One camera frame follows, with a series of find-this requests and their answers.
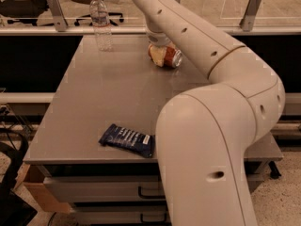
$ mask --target dark blue snack bag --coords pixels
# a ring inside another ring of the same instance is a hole
[[[154,136],[144,135],[115,124],[111,124],[99,142],[103,146],[125,149],[146,158],[152,157],[155,146]]]

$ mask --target black drawer handle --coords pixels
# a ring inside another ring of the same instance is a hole
[[[146,221],[146,220],[143,219],[143,214],[140,214],[140,221],[143,224],[162,224],[162,223],[166,223],[166,220],[167,220],[167,214],[166,213],[164,213],[164,218],[161,221]]]
[[[145,200],[161,200],[166,197],[165,195],[156,195],[156,196],[143,195],[142,194],[142,186],[140,186],[138,188],[138,195],[141,199],[145,199]]]

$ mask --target clear water bottle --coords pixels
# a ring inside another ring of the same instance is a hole
[[[97,46],[101,51],[112,51],[112,31],[108,11],[103,0],[92,0],[90,16]]]

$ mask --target cardboard box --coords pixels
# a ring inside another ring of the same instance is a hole
[[[69,213],[71,207],[66,202],[59,202],[45,187],[44,175],[36,166],[30,166],[25,177],[24,186],[45,212]]]

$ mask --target floor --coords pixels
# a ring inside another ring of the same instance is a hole
[[[59,0],[70,25],[74,18],[88,14],[88,6],[75,4],[70,0]],[[244,16],[248,0],[182,0],[182,4],[216,26],[239,26]],[[299,26],[301,25],[301,0],[262,0],[255,26]],[[110,0],[107,5],[111,10],[121,10],[126,18],[121,25],[141,26],[144,23],[141,12],[131,0]],[[2,18],[8,26],[7,18]],[[39,17],[39,23],[51,21],[47,11]],[[296,226],[301,225],[301,152],[285,151],[284,159],[277,162],[282,176],[271,179],[269,169],[265,181],[252,194],[259,226]],[[4,173],[8,161],[0,158],[0,174]],[[38,210],[38,214],[29,226],[77,225],[70,215],[43,212],[33,200],[23,184],[15,192]]]

